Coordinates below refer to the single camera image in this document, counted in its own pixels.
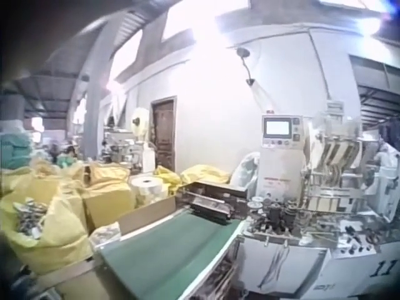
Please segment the cardboard box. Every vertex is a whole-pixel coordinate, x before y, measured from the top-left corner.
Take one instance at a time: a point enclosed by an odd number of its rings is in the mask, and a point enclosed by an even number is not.
[[[175,197],[169,197],[158,202],[140,207],[119,218],[121,235],[131,233],[137,229],[154,223],[176,210]]]

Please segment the door frame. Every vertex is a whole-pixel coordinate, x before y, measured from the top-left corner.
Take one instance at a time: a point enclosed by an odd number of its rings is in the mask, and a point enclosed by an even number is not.
[[[178,97],[177,96],[170,96],[170,97],[165,97],[162,99],[154,100],[150,102],[150,130],[154,128],[154,108],[160,104],[164,104],[167,102],[172,102],[172,105],[174,106],[173,109],[173,114],[172,114],[172,168],[175,171],[175,132],[176,132],[176,103],[177,103]]]

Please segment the control panel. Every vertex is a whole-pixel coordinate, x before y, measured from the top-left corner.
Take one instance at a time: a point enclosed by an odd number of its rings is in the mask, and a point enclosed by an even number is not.
[[[301,116],[262,117],[262,146],[278,149],[302,149],[304,124]]]

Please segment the brown door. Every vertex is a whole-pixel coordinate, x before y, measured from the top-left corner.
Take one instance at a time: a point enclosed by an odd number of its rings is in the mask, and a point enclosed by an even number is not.
[[[152,141],[157,148],[156,163],[169,170],[175,169],[175,100],[152,103]]]

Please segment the white machine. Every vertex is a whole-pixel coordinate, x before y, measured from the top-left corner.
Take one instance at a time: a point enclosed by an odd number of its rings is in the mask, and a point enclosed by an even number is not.
[[[111,161],[126,164],[133,174],[151,173],[156,168],[156,154],[148,143],[149,111],[137,108],[131,117],[131,131],[107,132]]]
[[[372,184],[365,189],[364,195],[376,213],[387,222],[392,222],[400,200],[400,154],[392,146],[383,144],[374,162],[379,167],[373,173]]]
[[[257,196],[279,201],[300,197],[305,137],[301,116],[270,114],[262,117]]]

